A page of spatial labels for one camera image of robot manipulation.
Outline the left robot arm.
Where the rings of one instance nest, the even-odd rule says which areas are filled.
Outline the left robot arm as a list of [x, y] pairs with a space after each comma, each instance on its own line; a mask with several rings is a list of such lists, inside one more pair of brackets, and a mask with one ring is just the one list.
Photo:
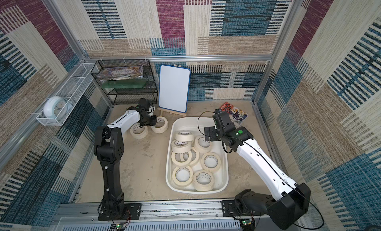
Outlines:
[[125, 151], [124, 133], [133, 127], [156, 125], [155, 108], [130, 107], [110, 124], [99, 126], [95, 132], [94, 155], [102, 167], [104, 194], [98, 207], [99, 221], [126, 218], [124, 193], [120, 181], [120, 161]]

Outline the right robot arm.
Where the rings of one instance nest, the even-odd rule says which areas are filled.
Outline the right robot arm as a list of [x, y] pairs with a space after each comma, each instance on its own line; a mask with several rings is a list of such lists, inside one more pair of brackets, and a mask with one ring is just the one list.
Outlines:
[[215, 127], [204, 129], [205, 138], [222, 141], [241, 156], [260, 176], [270, 194], [258, 194], [246, 189], [236, 195], [239, 210], [259, 212], [270, 216], [282, 230], [288, 229], [307, 213], [311, 190], [305, 184], [297, 184], [285, 174], [265, 152], [262, 151], [253, 135], [244, 127], [223, 132]]

